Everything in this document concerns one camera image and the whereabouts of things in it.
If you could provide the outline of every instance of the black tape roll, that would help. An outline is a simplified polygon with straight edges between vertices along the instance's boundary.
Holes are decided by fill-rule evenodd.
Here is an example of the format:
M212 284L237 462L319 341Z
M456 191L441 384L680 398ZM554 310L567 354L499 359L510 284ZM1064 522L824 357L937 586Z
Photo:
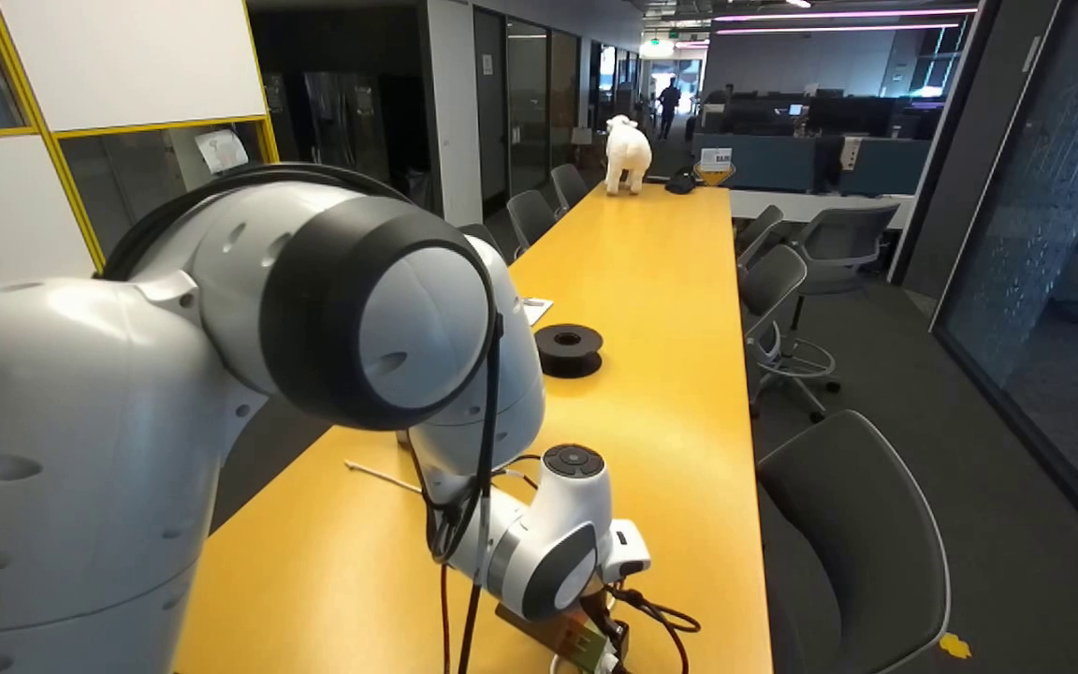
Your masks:
M562 324L534 332L540 364L554 377L585 377L601 367L601 336L587 327Z

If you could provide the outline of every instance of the ceiling light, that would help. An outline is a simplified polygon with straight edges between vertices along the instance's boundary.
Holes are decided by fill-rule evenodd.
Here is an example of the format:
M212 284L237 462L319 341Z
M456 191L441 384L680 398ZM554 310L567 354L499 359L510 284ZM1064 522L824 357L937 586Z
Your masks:
M912 35L912 32L953 32L958 24L843 24L843 28L735 28L720 38L737 35Z
M897 8L897 10L783 10L783 15L716 15L716 24L843 24L843 20L953 20L978 8Z

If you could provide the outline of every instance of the person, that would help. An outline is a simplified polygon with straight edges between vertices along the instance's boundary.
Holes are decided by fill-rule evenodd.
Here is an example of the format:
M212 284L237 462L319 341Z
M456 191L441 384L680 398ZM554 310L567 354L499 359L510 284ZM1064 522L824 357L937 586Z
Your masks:
M680 104L680 89L676 89L676 81L666 81L657 89L657 121L661 121L657 136L661 139L675 133L676 104Z

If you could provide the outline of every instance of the door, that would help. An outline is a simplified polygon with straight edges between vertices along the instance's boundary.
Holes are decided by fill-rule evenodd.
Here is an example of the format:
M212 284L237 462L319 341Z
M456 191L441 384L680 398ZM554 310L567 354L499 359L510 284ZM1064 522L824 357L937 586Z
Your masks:
M474 10L480 184L485 215L510 194L504 20Z
M547 180L547 32L504 24L504 101L510 101L510 191Z

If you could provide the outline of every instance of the yellow table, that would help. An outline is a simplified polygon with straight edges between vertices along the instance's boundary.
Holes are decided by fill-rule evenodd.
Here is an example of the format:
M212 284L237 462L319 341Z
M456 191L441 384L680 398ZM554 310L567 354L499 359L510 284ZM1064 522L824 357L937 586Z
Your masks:
M585 442L606 458L615 515L641 525L656 560L631 588L703 627L685 636L695 674L768 674L728 191L596 191L514 261L514 281L522 297L554 301L540 327L585 324L606 341L597 375L547 377L532 448ZM179 674L441 671L424 502L347 466L411 483L391 436L338 426L310 447L206 545ZM454 573L454 652L464 599L468 586ZM676 671L656 622L616 617L631 627L635 674ZM547 662L484 597L473 671L540 674Z

